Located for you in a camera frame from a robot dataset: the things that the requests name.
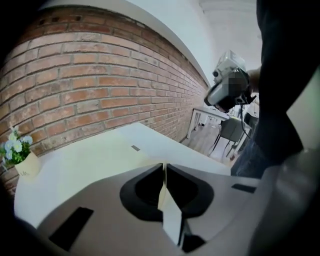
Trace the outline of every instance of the potted plant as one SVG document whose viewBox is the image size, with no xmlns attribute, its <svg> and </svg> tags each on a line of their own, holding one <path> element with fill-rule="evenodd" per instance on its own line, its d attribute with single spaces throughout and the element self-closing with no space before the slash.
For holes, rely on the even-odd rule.
<svg viewBox="0 0 320 256">
<path fill-rule="evenodd" d="M 6 167 L 14 165 L 20 176 L 33 178 L 40 171 L 40 161 L 30 151 L 33 139 L 31 136 L 21 137 L 17 126 L 11 131 L 8 141 L 0 146 L 3 163 Z"/>
</svg>

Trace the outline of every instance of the jeans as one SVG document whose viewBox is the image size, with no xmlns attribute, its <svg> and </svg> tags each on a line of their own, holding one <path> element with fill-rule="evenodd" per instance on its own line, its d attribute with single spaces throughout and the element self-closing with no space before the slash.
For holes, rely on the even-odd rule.
<svg viewBox="0 0 320 256">
<path fill-rule="evenodd" d="M 253 139 L 250 139 L 241 155 L 231 167 L 231 176 L 261 179 L 265 169 L 277 165 L 268 159 Z"/>
</svg>

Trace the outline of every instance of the white ceiling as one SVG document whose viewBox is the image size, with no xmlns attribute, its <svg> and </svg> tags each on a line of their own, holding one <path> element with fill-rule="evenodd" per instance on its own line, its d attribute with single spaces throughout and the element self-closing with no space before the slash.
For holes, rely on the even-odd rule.
<svg viewBox="0 0 320 256">
<path fill-rule="evenodd" d="M 258 68 L 262 40 L 256 0 L 199 0 L 199 5 L 210 23 L 217 53 L 230 49 L 245 60 L 247 70 Z"/>
</svg>

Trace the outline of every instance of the wooden floor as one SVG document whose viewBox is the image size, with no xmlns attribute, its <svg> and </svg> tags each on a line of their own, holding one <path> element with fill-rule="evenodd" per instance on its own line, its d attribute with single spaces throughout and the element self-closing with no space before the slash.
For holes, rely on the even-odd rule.
<svg viewBox="0 0 320 256">
<path fill-rule="evenodd" d="M 215 119 L 208 120 L 205 126 L 199 125 L 198 130 L 193 130 L 190 138 L 184 139 L 181 143 L 190 149 L 231 167 L 234 164 L 235 159 L 231 161 L 230 155 L 226 157 L 231 148 L 231 143 L 226 147 L 228 144 L 227 139 L 220 138 L 217 146 L 212 152 L 213 145 L 219 134 L 218 125 L 219 124 Z"/>
</svg>

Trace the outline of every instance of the white counter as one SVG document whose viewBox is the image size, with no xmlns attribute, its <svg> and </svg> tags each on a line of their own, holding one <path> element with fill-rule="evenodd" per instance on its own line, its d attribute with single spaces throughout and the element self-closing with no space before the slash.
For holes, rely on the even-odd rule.
<svg viewBox="0 0 320 256">
<path fill-rule="evenodd" d="M 227 166 L 140 123 L 74 142 L 41 156 L 40 161 L 41 171 L 35 179 L 19 179 L 14 199 L 16 216 L 35 228 L 89 184 L 142 166 L 166 161 L 230 175 Z"/>
</svg>

